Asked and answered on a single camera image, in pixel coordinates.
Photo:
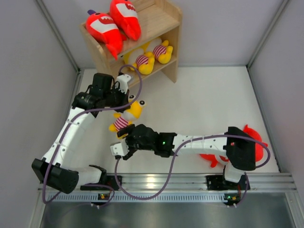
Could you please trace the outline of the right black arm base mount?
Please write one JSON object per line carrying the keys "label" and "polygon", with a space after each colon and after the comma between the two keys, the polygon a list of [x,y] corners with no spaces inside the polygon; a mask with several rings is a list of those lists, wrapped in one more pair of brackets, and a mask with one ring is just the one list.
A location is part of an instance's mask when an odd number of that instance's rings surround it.
{"label": "right black arm base mount", "polygon": [[247,180],[245,175],[241,176],[241,179],[238,183],[225,180],[223,175],[208,175],[206,176],[206,183],[208,190],[245,190]]}

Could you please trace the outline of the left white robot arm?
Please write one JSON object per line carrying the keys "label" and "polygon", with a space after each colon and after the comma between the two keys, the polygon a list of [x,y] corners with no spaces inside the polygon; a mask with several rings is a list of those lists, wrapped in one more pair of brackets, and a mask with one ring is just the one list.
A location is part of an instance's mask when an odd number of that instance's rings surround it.
{"label": "left white robot arm", "polygon": [[123,73],[117,78],[96,73],[87,90],[75,96],[68,118],[51,148],[42,159],[32,162],[31,167],[42,184],[66,194],[86,184],[92,184],[97,190],[106,187],[105,169],[96,165],[72,168],[71,160],[86,129],[96,119],[98,109],[123,111],[128,108],[131,79]]}

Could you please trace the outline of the wooden two-tier shelf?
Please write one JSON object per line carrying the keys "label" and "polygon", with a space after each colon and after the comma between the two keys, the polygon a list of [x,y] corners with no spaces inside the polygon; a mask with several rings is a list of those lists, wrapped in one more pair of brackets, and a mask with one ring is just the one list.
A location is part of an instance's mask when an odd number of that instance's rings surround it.
{"label": "wooden two-tier shelf", "polygon": [[123,42],[123,49],[115,60],[105,44],[96,41],[86,30],[85,22],[80,25],[80,32],[90,52],[98,73],[106,73],[117,76],[120,67],[125,65],[123,56],[150,40],[160,37],[168,40],[173,46],[171,60],[167,64],[161,64],[155,59],[153,71],[147,78],[162,71],[172,82],[177,81],[179,63],[180,34],[182,24],[182,11],[179,7],[167,0],[130,0],[135,6],[141,26],[141,36],[137,41],[129,39]]}

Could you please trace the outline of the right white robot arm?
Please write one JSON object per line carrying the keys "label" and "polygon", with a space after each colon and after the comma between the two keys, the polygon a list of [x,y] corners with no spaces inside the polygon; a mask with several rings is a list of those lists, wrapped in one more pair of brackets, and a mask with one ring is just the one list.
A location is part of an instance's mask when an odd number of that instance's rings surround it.
{"label": "right white robot arm", "polygon": [[143,124],[132,124],[117,135],[122,139],[110,146],[116,159],[127,160],[136,151],[152,151],[163,158],[190,154],[213,155],[223,162],[221,181],[228,189],[238,185],[246,171],[256,169],[256,140],[234,126],[221,135],[190,136],[158,133]]}

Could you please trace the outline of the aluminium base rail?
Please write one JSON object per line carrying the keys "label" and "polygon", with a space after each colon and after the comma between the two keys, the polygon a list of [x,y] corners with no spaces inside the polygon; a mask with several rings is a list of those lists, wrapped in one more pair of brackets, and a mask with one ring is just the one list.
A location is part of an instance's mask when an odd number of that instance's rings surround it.
{"label": "aluminium base rail", "polygon": [[69,194],[47,188],[47,202],[210,202],[234,205],[250,193],[287,193],[297,188],[288,173],[249,173],[245,190],[208,190],[206,176],[219,174],[124,174],[116,182],[119,190],[83,191],[77,187]]}

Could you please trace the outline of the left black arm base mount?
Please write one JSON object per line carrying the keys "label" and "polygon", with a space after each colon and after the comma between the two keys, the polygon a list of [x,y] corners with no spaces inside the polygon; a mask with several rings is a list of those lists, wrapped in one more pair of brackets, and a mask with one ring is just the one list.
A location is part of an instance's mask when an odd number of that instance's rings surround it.
{"label": "left black arm base mount", "polygon": [[80,190],[83,190],[83,191],[109,190],[108,188],[101,187],[101,185],[110,186],[114,190],[119,190],[119,186],[116,182],[116,179],[115,179],[114,175],[107,176],[105,180],[102,180],[99,183],[83,185],[83,186],[80,187]]}

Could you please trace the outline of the yellow frog plush striped shirt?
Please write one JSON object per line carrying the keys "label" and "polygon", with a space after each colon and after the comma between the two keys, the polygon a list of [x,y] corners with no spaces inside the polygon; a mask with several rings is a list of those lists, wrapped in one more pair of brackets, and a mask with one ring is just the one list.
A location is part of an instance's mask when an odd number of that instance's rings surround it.
{"label": "yellow frog plush striped shirt", "polygon": [[146,106],[144,100],[135,101],[131,106],[122,113],[114,113],[115,121],[109,126],[109,131],[118,132],[122,128],[131,125],[134,121],[140,118],[143,108]]}

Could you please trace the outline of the red shark plush with purple fin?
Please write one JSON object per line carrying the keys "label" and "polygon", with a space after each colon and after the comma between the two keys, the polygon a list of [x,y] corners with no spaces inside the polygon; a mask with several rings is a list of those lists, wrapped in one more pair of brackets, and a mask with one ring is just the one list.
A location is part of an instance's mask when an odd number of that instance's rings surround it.
{"label": "red shark plush with purple fin", "polygon": [[123,49],[123,42],[127,40],[114,20],[106,13],[95,12],[92,9],[87,11],[89,17],[86,20],[85,28],[88,33],[98,42],[105,44],[115,60]]}

